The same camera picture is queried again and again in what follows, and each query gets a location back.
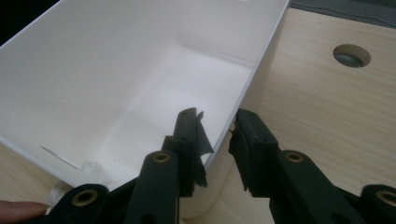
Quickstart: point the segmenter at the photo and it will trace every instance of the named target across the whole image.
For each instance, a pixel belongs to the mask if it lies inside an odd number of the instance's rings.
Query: wood grain
[[[367,49],[350,68],[335,47]],[[289,9],[258,109],[282,149],[307,154],[334,185],[360,194],[396,187],[396,30]],[[42,202],[56,178],[0,147],[0,199]],[[193,223],[273,223],[267,199],[243,191],[234,167],[215,204]]]

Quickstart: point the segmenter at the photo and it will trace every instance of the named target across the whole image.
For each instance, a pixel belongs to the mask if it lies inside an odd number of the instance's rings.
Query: white plastic box
[[[226,134],[288,2],[61,0],[0,48],[0,141],[72,186],[114,189],[197,107],[215,149],[208,189],[181,201],[197,216],[231,167]]]

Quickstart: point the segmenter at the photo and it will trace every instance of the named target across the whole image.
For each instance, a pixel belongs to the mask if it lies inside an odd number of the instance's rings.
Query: dark surface
[[[0,46],[59,0],[0,1]]]
[[[291,0],[290,6],[342,19],[396,28],[395,0]]]

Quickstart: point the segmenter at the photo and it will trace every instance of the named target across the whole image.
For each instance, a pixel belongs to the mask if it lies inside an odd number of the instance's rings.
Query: brass insert
[[[169,161],[169,158],[170,158],[169,155],[163,152],[154,156],[154,160],[156,162],[166,162]]]
[[[72,204],[77,207],[82,207],[94,202],[97,197],[98,192],[95,189],[85,189],[73,197]]]
[[[297,153],[290,152],[290,153],[286,154],[286,159],[288,159],[289,161],[293,161],[293,162],[302,162],[304,160],[304,157],[302,157],[301,155],[299,155]]]
[[[387,190],[379,190],[379,191],[376,192],[375,195],[382,202],[396,207],[396,193],[393,193],[393,192],[390,192],[390,191],[387,191]]]

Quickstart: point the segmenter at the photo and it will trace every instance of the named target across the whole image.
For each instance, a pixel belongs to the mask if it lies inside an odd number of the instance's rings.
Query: light wood surface
[[[367,49],[363,68],[338,63],[341,44]],[[307,154],[334,185],[360,194],[396,187],[396,30],[289,9],[258,114],[282,149]],[[0,199],[43,202],[57,179],[0,147]],[[273,223],[267,199],[243,191],[234,167],[194,223]]]

